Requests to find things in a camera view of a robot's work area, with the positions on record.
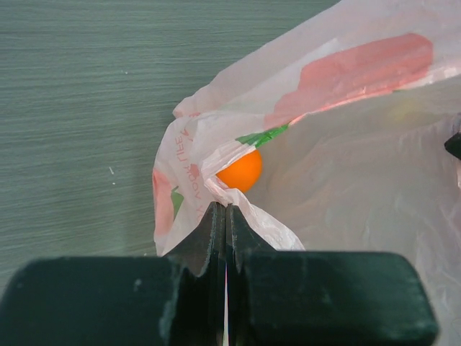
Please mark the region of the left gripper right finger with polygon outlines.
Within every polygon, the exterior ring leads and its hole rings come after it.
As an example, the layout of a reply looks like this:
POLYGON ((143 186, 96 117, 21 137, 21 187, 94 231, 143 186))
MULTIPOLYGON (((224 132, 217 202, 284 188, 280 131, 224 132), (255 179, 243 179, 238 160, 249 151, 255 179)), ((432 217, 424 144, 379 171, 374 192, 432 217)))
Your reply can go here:
POLYGON ((419 274, 392 252, 282 251, 226 209, 231 345, 433 345, 419 274))

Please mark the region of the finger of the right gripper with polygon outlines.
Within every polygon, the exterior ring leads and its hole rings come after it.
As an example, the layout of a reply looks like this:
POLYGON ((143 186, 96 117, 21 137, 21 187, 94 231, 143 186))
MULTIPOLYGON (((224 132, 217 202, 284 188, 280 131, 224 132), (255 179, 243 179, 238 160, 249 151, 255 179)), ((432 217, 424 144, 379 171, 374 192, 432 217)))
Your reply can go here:
POLYGON ((447 153, 461 160, 461 138, 460 138, 460 113, 458 112, 450 128, 450 137, 444 142, 444 148, 447 153))

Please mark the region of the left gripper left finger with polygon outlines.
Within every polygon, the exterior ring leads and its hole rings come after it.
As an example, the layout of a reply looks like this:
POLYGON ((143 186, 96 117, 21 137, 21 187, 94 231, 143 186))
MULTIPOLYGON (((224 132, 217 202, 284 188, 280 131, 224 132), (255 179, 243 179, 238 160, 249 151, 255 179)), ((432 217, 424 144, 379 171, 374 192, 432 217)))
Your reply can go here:
POLYGON ((221 345, 225 208, 162 257, 40 258, 1 298, 3 345, 221 345))

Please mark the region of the pink plastic bag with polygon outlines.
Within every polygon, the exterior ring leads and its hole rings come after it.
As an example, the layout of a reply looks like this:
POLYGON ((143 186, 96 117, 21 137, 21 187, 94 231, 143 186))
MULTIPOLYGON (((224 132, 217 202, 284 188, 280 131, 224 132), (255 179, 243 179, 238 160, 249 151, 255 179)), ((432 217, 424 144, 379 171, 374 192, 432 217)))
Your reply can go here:
POLYGON ((340 1, 182 100, 153 166, 164 255, 213 201, 237 205, 276 249, 385 250, 418 270, 439 345, 460 343, 458 1, 340 1), (386 116, 421 106, 407 124, 386 116), (248 191, 216 174, 258 150, 248 191))

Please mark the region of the orange fruit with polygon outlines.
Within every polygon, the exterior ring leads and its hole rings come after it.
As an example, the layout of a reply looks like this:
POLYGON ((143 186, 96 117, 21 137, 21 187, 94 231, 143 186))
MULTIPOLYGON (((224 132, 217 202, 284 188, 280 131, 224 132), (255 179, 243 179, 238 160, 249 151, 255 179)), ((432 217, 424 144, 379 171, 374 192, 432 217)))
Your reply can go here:
POLYGON ((258 150, 254 150, 218 172, 216 176, 229 188, 248 192, 260 178, 262 169, 262 156, 258 150))

